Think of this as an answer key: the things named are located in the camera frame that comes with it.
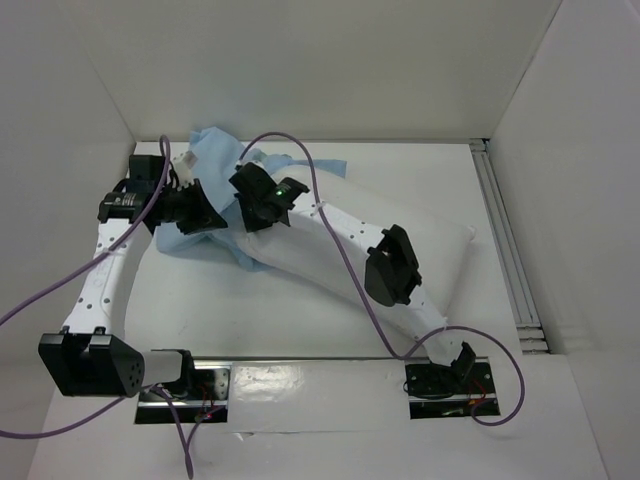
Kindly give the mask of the light blue pillowcase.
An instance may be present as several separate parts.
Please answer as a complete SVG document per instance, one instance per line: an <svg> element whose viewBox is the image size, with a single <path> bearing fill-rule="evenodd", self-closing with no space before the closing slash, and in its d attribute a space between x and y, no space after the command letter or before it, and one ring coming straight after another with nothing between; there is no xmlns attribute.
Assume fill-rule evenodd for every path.
<svg viewBox="0 0 640 480"><path fill-rule="evenodd" d="M229 226L242 223L240 207L235 198L236 190L229 182L235 166L244 150L244 145L231 134L210 127L190 134L189 150L197 161L193 167L195 177L200 181L207 199ZM236 240L227 230L212 230L186 235L173 224L163 224L155 231L159 252L175 255L208 240L220 248L228 250L241 268L249 272L265 271L269 267L240 250Z"/></svg>

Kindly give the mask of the white pillow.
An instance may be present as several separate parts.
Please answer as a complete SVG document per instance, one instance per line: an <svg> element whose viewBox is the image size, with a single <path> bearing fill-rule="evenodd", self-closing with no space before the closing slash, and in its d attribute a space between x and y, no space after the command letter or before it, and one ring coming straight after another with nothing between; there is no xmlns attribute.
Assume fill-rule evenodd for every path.
<svg viewBox="0 0 640 480"><path fill-rule="evenodd" d="M304 166L269 175L249 162L230 179L240 249L354 303L418 339L446 325L470 227Z"/></svg>

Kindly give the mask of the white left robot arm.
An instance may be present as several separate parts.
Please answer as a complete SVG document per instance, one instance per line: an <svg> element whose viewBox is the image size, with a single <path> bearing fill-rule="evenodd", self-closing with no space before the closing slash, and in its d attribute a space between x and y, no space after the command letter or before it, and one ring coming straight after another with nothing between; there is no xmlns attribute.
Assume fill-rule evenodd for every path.
<svg viewBox="0 0 640 480"><path fill-rule="evenodd" d="M125 340L125 316L142 255L162 224L185 235L226 227L192 169L196 156L171 161L132 155L129 175L98 209L94 258L79 298L57 333L45 333L38 353L60 393L70 397L133 397L161 384L176 399L196 390L194 360L185 349L141 351Z"/></svg>

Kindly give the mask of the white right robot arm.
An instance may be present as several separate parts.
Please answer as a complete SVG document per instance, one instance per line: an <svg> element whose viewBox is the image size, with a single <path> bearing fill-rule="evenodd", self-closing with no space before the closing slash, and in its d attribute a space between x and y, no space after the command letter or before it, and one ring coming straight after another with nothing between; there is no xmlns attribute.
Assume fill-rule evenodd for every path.
<svg viewBox="0 0 640 480"><path fill-rule="evenodd" d="M384 228L332 205L321 197L316 176L309 185L292 177L276 181L247 163L230 183L244 223L237 239L248 255L362 303L376 329L382 320L394 325L436 364L444 390L469 383L476 354L452 337L404 228Z"/></svg>

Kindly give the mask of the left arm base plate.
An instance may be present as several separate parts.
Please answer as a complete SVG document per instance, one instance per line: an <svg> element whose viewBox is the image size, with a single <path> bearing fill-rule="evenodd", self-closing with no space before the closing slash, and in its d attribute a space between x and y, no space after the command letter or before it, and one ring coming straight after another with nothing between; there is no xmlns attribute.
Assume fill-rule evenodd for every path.
<svg viewBox="0 0 640 480"><path fill-rule="evenodd" d="M159 386L169 397L177 418L187 426L202 422L223 424L228 421L232 364L193 360L181 378ZM138 397L136 425L172 424L172 408L164 397L153 391Z"/></svg>

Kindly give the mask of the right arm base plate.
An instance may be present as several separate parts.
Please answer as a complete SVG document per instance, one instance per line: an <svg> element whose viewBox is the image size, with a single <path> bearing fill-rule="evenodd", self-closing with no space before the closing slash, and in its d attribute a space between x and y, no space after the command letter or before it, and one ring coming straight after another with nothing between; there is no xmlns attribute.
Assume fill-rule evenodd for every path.
<svg viewBox="0 0 640 480"><path fill-rule="evenodd" d="M406 363L403 391L408 396L411 420L477 417L501 414L489 361L477 360L469 376L458 383L444 367L428 363Z"/></svg>

